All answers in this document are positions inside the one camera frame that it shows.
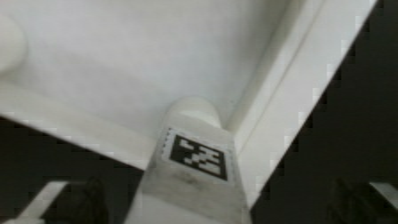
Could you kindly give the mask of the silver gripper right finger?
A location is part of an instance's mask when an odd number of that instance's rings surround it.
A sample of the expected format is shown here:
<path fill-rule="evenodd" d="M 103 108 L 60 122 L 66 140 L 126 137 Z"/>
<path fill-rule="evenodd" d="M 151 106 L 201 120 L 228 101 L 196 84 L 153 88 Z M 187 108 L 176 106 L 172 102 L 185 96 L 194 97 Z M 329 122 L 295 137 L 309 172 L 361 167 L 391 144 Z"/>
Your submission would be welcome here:
<path fill-rule="evenodd" d="M 334 181 L 329 224 L 398 224 L 398 187 L 391 183 Z"/>

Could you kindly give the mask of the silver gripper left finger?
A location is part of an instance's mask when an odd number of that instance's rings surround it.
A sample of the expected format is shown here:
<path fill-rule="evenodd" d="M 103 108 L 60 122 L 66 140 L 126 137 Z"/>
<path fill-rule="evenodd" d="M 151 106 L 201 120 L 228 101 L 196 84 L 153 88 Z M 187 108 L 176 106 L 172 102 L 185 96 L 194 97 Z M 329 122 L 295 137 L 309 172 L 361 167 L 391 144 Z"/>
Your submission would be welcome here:
<path fill-rule="evenodd" d="M 110 224 L 101 181 L 50 181 L 5 224 Z"/>

